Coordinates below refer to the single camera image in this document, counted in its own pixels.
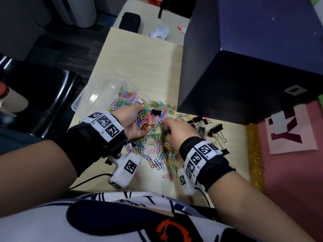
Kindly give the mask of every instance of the black chair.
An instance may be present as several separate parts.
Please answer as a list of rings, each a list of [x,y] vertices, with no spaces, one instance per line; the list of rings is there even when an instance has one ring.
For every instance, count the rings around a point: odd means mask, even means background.
[[[28,107],[8,128],[49,138],[73,99],[82,77],[74,72],[14,60],[0,54],[0,81],[20,93]]]

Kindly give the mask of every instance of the red bag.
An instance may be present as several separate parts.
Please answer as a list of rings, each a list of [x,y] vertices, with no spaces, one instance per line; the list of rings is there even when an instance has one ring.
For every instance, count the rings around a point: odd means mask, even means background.
[[[147,1],[149,4],[159,7],[163,0],[147,0]]]

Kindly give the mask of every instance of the forearm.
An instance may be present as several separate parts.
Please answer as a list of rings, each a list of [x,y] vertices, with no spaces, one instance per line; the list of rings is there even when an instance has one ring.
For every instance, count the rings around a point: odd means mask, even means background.
[[[296,222],[236,172],[208,190],[223,222],[264,242],[314,241]]]
[[[0,217],[63,194],[77,178],[64,151],[52,141],[0,156]]]

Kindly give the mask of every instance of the left hand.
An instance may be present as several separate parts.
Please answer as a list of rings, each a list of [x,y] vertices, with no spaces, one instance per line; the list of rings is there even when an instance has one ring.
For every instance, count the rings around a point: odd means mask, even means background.
[[[140,105],[122,106],[121,108],[117,109],[112,113],[123,126],[124,132],[128,137],[128,141],[133,138],[142,137],[150,132],[151,126],[152,126],[152,120],[149,120],[147,122],[146,130],[137,128],[136,120],[137,120],[138,113],[144,110],[145,108]]]

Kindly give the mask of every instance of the gold glitter strip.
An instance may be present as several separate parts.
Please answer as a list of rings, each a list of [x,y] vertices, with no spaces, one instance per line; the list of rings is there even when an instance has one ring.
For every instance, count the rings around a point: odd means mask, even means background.
[[[266,194],[257,124],[250,123],[247,125],[247,140],[250,183],[255,186],[257,190]]]

